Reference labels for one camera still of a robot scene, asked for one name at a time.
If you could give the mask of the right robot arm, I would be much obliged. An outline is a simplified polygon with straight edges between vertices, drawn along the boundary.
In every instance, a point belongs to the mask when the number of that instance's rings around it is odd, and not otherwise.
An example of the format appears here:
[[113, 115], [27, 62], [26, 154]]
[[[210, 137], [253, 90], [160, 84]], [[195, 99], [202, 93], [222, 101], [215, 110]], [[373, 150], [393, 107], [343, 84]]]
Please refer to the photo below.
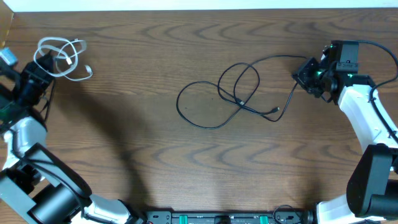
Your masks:
[[378, 84], [358, 73], [360, 40], [333, 40], [320, 60], [310, 58], [292, 78], [308, 94], [334, 102], [350, 121], [362, 156], [344, 195], [320, 202], [302, 223], [380, 223], [397, 219], [397, 126], [384, 109]]

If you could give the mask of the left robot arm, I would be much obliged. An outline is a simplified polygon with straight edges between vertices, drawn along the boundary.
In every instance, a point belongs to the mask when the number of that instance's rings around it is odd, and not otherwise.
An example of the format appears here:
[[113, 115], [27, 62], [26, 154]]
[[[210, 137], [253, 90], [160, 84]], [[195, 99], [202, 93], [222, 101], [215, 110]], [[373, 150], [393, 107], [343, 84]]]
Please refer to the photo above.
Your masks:
[[54, 83], [53, 57], [22, 72], [17, 59], [1, 50], [1, 75], [12, 80], [12, 90], [1, 87], [1, 134], [7, 158], [1, 171], [1, 200], [27, 223], [145, 223], [147, 217], [121, 200], [92, 193], [74, 170], [46, 148], [47, 117], [36, 109]]

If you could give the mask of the cardboard panel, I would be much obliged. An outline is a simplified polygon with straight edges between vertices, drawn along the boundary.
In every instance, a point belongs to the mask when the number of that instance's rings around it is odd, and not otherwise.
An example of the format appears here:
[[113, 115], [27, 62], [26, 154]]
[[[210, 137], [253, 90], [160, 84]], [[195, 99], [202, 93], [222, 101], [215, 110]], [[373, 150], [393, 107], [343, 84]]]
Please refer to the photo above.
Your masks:
[[0, 2], [0, 44], [1, 48], [6, 45], [6, 40], [11, 29], [14, 12], [1, 0]]

